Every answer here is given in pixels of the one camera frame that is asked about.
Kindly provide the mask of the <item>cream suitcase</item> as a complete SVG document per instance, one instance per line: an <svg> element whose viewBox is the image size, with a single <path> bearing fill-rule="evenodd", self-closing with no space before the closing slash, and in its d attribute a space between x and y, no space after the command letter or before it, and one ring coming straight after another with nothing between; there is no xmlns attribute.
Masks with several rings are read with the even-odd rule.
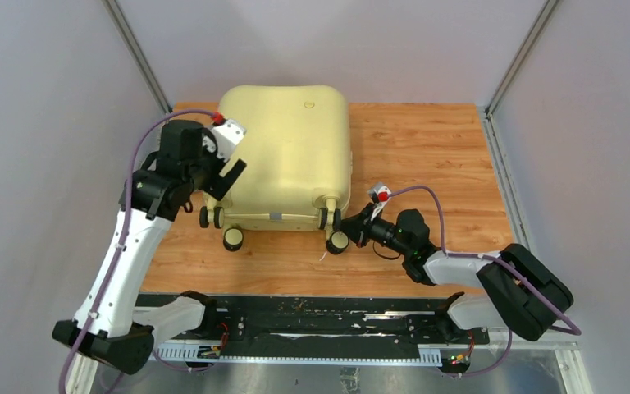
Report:
<svg viewBox="0 0 630 394"><path fill-rule="evenodd" d="M343 253L353 172L345 96L327 85L240 85L218 110L246 130L231 157L246 167L223 199L203 197L200 226L220 229L229 251L248 231L323 231L326 250Z"/></svg>

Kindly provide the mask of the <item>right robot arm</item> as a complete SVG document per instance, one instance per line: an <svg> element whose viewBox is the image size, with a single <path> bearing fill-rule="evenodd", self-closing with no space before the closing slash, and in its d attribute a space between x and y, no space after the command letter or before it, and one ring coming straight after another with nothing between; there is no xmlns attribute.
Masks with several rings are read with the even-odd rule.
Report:
<svg viewBox="0 0 630 394"><path fill-rule="evenodd" d="M431 229L416 209L405 209L394 222L373 214L367 205L340 222L339 230L358 247L369 242L393 250L413 281L426 286L460 285L483 292L450 296L436 319L440 339L457 342L474 328L507 328L526 341L537 341L556 322L561 332L579 333L566 318L574 304L570 289L525 246L512 243L488 253L445 251L431 242Z"/></svg>

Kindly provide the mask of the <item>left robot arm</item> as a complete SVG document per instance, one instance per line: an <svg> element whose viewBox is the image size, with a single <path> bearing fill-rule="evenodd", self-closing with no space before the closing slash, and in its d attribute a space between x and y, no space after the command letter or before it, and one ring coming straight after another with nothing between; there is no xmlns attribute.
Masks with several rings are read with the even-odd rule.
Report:
<svg viewBox="0 0 630 394"><path fill-rule="evenodd" d="M199 339L217 332L217 303L197 291L147 313L136 314L135 306L160 242L180 211L192 211L192 194L220 199L246 168L243 160L231 160L246 134L233 119L215 119L210 126L169 120L162 126L158 149L142 164L131 163L103 264L75 316L56 322L55 341L132 375L163 342L183 332Z"/></svg>

